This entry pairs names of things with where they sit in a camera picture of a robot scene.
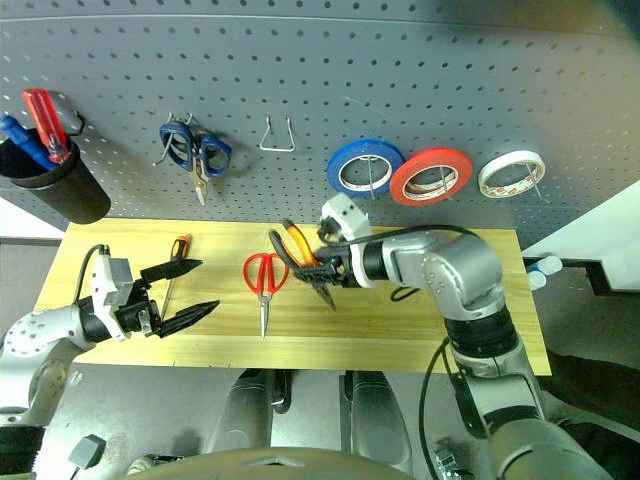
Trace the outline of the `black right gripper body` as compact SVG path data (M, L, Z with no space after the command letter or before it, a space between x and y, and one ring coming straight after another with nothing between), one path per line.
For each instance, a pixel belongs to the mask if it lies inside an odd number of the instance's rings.
M339 261L335 262L320 262L323 264L332 265L337 271L337 282L334 285L339 285L342 288L357 288L358 281L355 277L354 267L352 264L352 254L349 246L346 246L346 255Z

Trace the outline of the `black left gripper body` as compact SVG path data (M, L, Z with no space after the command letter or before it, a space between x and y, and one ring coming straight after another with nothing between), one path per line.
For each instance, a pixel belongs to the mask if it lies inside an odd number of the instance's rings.
M148 285L135 281L123 306L115 312L121 330L126 336L141 332L145 336L157 335L161 329L161 316L155 300L148 294Z

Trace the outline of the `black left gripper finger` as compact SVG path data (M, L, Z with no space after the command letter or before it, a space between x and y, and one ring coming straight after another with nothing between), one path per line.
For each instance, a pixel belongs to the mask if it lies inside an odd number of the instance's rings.
M178 311L169 320L163 321L159 329L160 337L167 337L189 328L212 313L220 304L219 300L203 302Z
M178 259L142 269L140 276L144 282L172 280L189 273L202 264L202 260Z

